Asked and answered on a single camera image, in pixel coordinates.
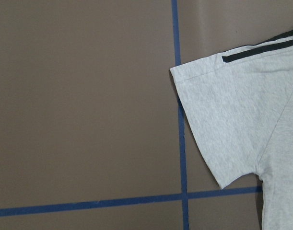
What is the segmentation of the grey cartoon print t-shirt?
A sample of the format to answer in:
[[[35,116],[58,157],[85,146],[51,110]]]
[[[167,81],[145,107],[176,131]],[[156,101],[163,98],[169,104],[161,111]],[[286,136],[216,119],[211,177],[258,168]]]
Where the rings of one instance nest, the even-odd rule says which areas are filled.
[[[170,71],[219,187],[256,174],[262,228],[293,230],[293,30]]]

